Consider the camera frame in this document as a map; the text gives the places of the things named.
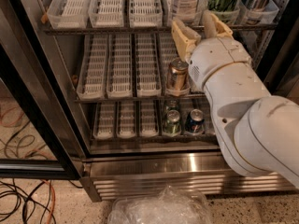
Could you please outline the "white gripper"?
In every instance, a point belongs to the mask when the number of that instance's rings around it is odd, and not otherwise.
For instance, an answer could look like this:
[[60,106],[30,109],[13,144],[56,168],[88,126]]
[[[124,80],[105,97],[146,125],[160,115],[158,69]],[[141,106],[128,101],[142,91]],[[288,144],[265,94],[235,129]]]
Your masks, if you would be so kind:
[[213,12],[206,10],[203,13],[203,25],[207,39],[202,42],[201,36],[178,18],[172,20],[171,27],[178,56],[189,63],[189,76],[199,91],[203,91],[207,80],[224,66],[233,63],[251,65],[252,61],[243,45],[232,39],[230,27]]

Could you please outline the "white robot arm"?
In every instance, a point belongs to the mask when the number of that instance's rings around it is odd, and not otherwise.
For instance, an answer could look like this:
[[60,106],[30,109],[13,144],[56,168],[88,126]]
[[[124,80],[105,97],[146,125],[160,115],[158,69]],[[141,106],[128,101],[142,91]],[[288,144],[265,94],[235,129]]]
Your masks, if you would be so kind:
[[268,91],[233,31],[208,10],[204,32],[172,20],[178,56],[208,100],[223,158],[242,176],[276,172],[299,188],[299,105]]

